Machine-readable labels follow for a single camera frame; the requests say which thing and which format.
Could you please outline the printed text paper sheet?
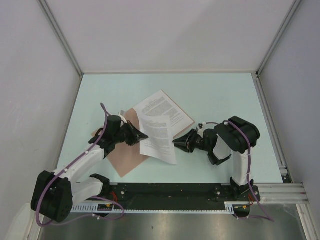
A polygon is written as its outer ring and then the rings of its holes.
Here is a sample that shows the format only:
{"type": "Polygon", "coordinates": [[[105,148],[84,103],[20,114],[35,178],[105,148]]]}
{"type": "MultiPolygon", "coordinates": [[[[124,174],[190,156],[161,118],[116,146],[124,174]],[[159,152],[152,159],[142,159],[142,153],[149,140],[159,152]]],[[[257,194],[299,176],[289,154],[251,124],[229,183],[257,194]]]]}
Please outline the printed text paper sheet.
{"type": "Polygon", "coordinates": [[[195,123],[195,121],[162,90],[157,91],[138,103],[133,109],[137,114],[142,114],[147,117],[169,117],[174,137],[195,123]]]}

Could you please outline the white paper sheet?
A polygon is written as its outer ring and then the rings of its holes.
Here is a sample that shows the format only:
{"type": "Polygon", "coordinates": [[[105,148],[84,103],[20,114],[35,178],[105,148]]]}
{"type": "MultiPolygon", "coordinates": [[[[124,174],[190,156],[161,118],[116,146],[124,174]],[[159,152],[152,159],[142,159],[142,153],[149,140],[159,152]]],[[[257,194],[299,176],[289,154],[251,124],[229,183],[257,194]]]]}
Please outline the white paper sheet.
{"type": "Polygon", "coordinates": [[[176,165],[178,162],[170,118],[168,116],[147,116],[142,112],[139,112],[137,116],[139,130],[148,136],[148,139],[140,142],[140,154],[176,165]]]}

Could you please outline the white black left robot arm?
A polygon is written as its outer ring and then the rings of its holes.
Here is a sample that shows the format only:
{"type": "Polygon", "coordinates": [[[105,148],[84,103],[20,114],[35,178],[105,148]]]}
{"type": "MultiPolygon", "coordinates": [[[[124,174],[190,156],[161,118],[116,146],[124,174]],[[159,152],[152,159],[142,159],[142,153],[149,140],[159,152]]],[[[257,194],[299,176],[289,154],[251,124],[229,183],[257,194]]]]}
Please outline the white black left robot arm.
{"type": "Polygon", "coordinates": [[[103,127],[89,140],[89,148],[85,152],[67,166],[52,172],[44,170],[37,177],[31,200],[37,224],[45,226],[40,216],[61,223],[73,206],[88,199],[107,199],[112,193],[107,177],[95,173],[85,181],[80,181],[80,178],[113,152],[117,144],[135,146],[148,138],[123,116],[107,116],[103,127]]]}

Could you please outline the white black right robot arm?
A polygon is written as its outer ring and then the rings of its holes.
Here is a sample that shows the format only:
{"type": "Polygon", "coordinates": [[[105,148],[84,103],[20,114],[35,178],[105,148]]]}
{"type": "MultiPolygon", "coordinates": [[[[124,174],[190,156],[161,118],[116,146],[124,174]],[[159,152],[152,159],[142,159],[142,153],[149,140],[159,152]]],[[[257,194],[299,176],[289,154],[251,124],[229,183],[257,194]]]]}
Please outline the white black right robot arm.
{"type": "Polygon", "coordinates": [[[233,158],[230,194],[235,200],[242,201],[253,190],[252,149],[260,136],[260,131],[254,124],[233,116],[222,123],[200,123],[172,142],[176,148],[186,153],[193,153],[195,149],[207,152],[208,160],[213,166],[219,166],[233,158]]]}

